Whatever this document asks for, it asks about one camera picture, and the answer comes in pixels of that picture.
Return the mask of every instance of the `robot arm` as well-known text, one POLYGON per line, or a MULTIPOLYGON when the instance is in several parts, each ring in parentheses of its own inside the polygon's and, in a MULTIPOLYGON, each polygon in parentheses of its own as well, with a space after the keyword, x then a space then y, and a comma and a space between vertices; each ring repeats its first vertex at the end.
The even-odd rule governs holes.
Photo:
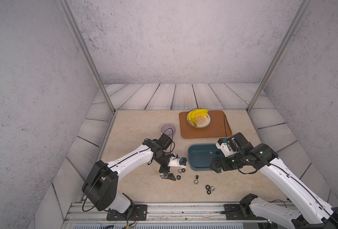
POLYGON ((170 167, 185 168, 186 158, 179 158, 174 153, 166 154, 164 150, 171 143, 171 138, 162 134, 158 140, 146 139, 137 149, 119 159, 108 163, 96 162, 82 186, 83 193, 99 211, 110 208, 129 217, 134 204, 128 196, 117 193, 118 182, 135 168, 152 160, 161 165, 161 178, 175 181, 174 174, 169 173, 170 167))
POLYGON ((316 225, 318 228, 338 228, 338 207, 332 208, 310 190, 268 145, 253 147, 241 133, 220 139, 216 145, 225 156, 213 159, 210 166, 213 171, 220 173, 221 168, 228 171, 253 166, 271 179, 299 209, 293 211, 249 194, 242 200, 244 212, 248 212, 246 215, 267 218, 289 229, 316 225))

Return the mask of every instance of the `dark teal tray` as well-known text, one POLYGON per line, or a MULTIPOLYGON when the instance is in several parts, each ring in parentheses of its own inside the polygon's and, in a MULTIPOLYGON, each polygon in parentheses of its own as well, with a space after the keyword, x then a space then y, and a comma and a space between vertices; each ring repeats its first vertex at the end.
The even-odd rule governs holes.
POLYGON ((188 148, 188 162, 194 171, 210 170, 212 158, 224 156, 215 144, 191 145, 188 148))

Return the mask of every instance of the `bunch of bananas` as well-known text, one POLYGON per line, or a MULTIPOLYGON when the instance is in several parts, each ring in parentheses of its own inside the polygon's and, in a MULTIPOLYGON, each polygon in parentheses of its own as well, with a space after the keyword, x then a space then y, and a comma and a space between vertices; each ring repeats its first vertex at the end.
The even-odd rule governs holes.
POLYGON ((188 121, 192 122, 194 126, 197 126, 197 123, 194 121, 196 117, 205 116, 208 114, 207 109, 195 109, 188 113, 188 121))

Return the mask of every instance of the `plate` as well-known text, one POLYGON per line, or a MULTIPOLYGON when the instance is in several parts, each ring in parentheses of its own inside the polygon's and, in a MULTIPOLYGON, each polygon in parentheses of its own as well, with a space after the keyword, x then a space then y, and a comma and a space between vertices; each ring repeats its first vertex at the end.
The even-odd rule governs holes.
POLYGON ((208 126, 210 123, 211 123, 211 116, 209 114, 207 115, 203 115, 203 116, 199 116, 199 117, 196 117, 194 119, 194 121, 196 122, 197 126, 194 126, 194 124, 188 120, 188 114, 187 114, 187 122, 195 127, 195 128, 205 128, 206 126, 208 126))

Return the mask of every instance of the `textured gray wall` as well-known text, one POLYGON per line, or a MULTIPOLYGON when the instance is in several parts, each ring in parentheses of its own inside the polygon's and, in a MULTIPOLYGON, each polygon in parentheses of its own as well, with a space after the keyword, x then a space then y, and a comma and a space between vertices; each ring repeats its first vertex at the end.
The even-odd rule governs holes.
POLYGON ((259 82, 300 0, 69 0, 105 84, 259 82))
POLYGON ((55 0, 0 0, 0 228, 26 228, 98 88, 55 0))
POLYGON ((265 91, 338 198, 338 0, 313 2, 265 91))

